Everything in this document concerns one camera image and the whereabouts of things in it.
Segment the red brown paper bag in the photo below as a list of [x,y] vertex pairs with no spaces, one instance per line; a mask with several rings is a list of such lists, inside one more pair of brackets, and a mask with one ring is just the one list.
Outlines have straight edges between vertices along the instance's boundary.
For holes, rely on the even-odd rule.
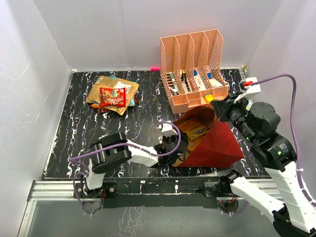
[[177,159],[174,167],[228,168],[244,157],[230,127],[217,120],[212,107],[195,107],[185,112],[174,124],[186,132],[188,122],[192,125],[205,125],[208,132],[189,140],[186,153]]

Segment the teal snack bag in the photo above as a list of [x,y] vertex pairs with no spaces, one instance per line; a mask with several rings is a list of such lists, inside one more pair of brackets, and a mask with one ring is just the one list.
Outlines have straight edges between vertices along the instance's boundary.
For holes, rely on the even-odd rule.
[[133,97],[133,98],[131,99],[131,101],[130,101],[129,107],[133,107],[133,106],[135,106],[136,104],[139,103],[138,92],[139,92],[139,91],[136,91],[136,92],[135,92],[134,97]]

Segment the red cookie snack packet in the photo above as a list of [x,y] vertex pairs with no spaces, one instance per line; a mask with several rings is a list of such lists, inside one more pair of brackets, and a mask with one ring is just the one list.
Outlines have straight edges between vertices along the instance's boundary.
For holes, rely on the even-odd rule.
[[100,106],[125,107],[125,88],[100,88]]

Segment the Fox's fruits candy bag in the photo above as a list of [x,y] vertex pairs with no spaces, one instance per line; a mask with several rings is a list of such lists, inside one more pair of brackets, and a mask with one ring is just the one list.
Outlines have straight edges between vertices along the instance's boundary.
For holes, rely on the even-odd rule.
[[91,106],[92,108],[96,109],[99,114],[100,114],[100,113],[105,113],[105,112],[110,111],[109,109],[100,107],[99,104],[90,104],[90,106]]

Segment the gold snack bag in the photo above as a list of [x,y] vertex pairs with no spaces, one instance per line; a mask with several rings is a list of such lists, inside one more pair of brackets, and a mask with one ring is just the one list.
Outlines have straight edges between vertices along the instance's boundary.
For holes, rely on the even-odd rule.
[[101,106],[103,108],[114,111],[119,115],[123,115],[130,104],[131,99],[134,97],[136,91],[138,91],[139,84],[133,81],[128,81],[121,78],[100,76],[97,81],[92,86],[87,98],[87,104],[99,104],[100,105],[100,88],[125,88],[126,92],[126,105],[125,107],[115,107],[115,106]]

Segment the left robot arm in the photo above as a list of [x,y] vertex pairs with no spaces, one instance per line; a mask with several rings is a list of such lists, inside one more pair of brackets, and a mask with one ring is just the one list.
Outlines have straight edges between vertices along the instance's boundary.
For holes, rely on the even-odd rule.
[[133,143],[121,132],[102,138],[91,145],[89,151],[95,152],[107,147],[110,149],[89,157],[88,177],[85,178],[82,192],[88,197],[100,195],[106,172],[125,162],[147,167],[174,164],[187,151],[188,143],[187,134],[184,132],[180,132],[180,135],[163,136],[162,142],[153,147]]

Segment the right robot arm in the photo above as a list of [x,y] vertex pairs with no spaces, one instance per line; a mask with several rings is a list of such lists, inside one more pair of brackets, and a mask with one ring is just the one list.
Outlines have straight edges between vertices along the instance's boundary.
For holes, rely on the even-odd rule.
[[307,200],[298,181],[298,155],[292,144],[277,131],[280,116],[272,105],[256,102],[249,109],[246,98],[229,94],[211,105],[220,122],[231,122],[250,144],[253,156],[277,186],[278,200],[252,185],[239,172],[231,170],[219,183],[208,188],[213,195],[236,195],[256,207],[273,224],[281,237],[314,237],[316,208]]

